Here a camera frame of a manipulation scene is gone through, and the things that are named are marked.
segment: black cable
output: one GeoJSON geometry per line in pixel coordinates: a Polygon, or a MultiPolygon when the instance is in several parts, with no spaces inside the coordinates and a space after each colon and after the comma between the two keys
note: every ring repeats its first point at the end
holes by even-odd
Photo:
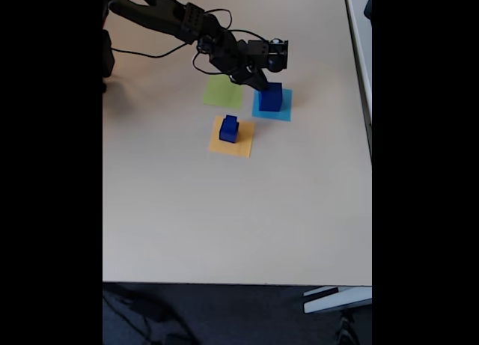
{"type": "Polygon", "coordinates": [[[200,55],[200,52],[197,52],[195,57],[193,57],[193,59],[192,59],[192,65],[196,70],[199,70],[200,72],[202,72],[204,74],[207,74],[208,76],[218,76],[220,74],[224,74],[224,73],[221,73],[221,72],[207,72],[206,70],[202,70],[201,68],[196,67],[195,61],[196,61],[196,58],[199,55],[200,55]]]}
{"type": "Polygon", "coordinates": [[[173,52],[176,52],[178,49],[183,48],[187,44],[188,43],[183,43],[183,44],[179,45],[178,47],[173,48],[171,51],[163,53],[162,55],[147,55],[146,53],[126,51],[125,49],[116,49],[116,48],[112,48],[112,51],[119,52],[119,53],[128,53],[130,55],[142,55],[143,57],[148,57],[148,58],[163,58],[163,57],[166,57],[167,55],[170,55],[173,52]]]}
{"type": "MultiPolygon", "coordinates": [[[[227,10],[226,8],[215,8],[213,10],[205,11],[205,13],[214,13],[214,12],[220,12],[220,11],[228,12],[230,14],[230,24],[226,28],[226,29],[229,29],[231,27],[231,24],[233,23],[233,15],[231,14],[230,10],[227,10]]],[[[163,57],[166,57],[167,55],[170,55],[173,52],[176,52],[178,49],[181,49],[186,45],[188,45],[188,43],[183,43],[179,45],[178,47],[173,48],[171,51],[163,53],[162,55],[148,55],[146,53],[127,51],[125,49],[117,49],[117,48],[112,48],[112,51],[119,52],[119,53],[127,53],[129,55],[141,55],[143,57],[148,57],[148,58],[163,58],[163,57]]]]}
{"type": "MultiPolygon", "coordinates": [[[[147,328],[147,339],[151,339],[151,326],[146,317],[143,317],[144,326],[147,328]]],[[[144,340],[144,345],[148,345],[148,340],[144,340]]]]}
{"type": "Polygon", "coordinates": [[[125,323],[127,323],[133,330],[135,330],[136,332],[138,332],[142,338],[144,338],[146,341],[149,341],[149,342],[152,342],[151,339],[149,337],[147,337],[146,334],[143,333],[142,330],[138,329],[136,326],[134,326],[132,324],[131,321],[128,320],[127,317],[125,317],[120,311],[118,311],[117,309],[115,309],[113,307],[112,304],[110,304],[110,302],[106,299],[106,297],[102,294],[103,296],[103,301],[105,301],[105,303],[107,304],[107,306],[110,308],[110,310],[112,310],[115,314],[117,314],[125,323]]]}
{"type": "Polygon", "coordinates": [[[226,29],[229,29],[231,27],[231,24],[233,23],[233,15],[231,14],[231,11],[227,10],[226,8],[215,8],[213,10],[207,10],[205,13],[215,13],[215,12],[228,12],[230,14],[230,24],[226,28],[226,29]]]}
{"type": "Polygon", "coordinates": [[[259,34],[255,34],[254,32],[251,32],[251,31],[246,31],[245,29],[230,29],[230,32],[247,33],[247,34],[250,34],[251,36],[255,36],[255,37],[259,38],[260,40],[268,42],[268,40],[266,38],[261,37],[259,34]]]}

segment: dark carpet floor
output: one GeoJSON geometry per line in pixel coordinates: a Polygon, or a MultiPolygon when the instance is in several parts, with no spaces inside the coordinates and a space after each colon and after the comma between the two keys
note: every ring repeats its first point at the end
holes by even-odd
{"type": "MultiPolygon", "coordinates": [[[[188,323],[201,345],[334,345],[339,311],[304,314],[302,294],[312,287],[122,284],[169,303],[188,323]]],[[[143,319],[105,293],[133,324],[145,331],[143,319]]],[[[371,345],[372,305],[352,309],[361,345],[371,345]]],[[[150,322],[152,338],[183,334],[175,322],[150,322]]],[[[103,343],[142,345],[134,332],[103,302],[103,343]]]]}

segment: blue block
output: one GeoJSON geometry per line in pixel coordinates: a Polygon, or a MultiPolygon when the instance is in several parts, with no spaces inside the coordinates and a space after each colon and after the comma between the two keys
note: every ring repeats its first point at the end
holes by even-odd
{"type": "Polygon", "coordinates": [[[253,117],[285,120],[291,122],[291,106],[293,102],[293,91],[283,88],[283,104],[279,112],[262,112],[260,111],[260,92],[254,91],[254,102],[251,115],[253,117]]]}
{"type": "Polygon", "coordinates": [[[268,83],[268,89],[260,92],[260,111],[279,112],[283,103],[281,83],[268,83]]]}
{"type": "Polygon", "coordinates": [[[238,136],[238,127],[240,124],[233,115],[227,115],[223,120],[222,127],[219,130],[219,139],[221,141],[229,141],[236,143],[238,136]]]}

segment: small blue block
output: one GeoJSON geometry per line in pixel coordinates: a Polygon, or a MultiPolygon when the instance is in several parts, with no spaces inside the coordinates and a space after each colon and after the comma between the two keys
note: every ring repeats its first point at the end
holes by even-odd
{"type": "Polygon", "coordinates": [[[279,112],[283,103],[281,83],[268,83],[268,89],[260,92],[260,111],[279,112]]]}
{"type": "Polygon", "coordinates": [[[221,141],[229,141],[235,143],[238,136],[238,127],[240,124],[237,121],[237,117],[233,115],[227,115],[223,120],[222,127],[219,130],[219,139],[221,141]]]}

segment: tabletop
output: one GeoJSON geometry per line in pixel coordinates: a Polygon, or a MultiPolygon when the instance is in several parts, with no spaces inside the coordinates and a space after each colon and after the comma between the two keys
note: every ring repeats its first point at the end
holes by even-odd
{"type": "MultiPolygon", "coordinates": [[[[204,105],[194,46],[161,59],[115,53],[103,280],[371,285],[372,166],[344,0],[178,1],[227,8],[232,28],[290,41],[287,70],[265,74],[293,90],[291,122],[252,117],[247,86],[241,110],[204,105]],[[208,152],[226,114],[255,122],[249,158],[208,152]]],[[[113,13],[105,29],[120,49],[180,44],[113,13]]]]}

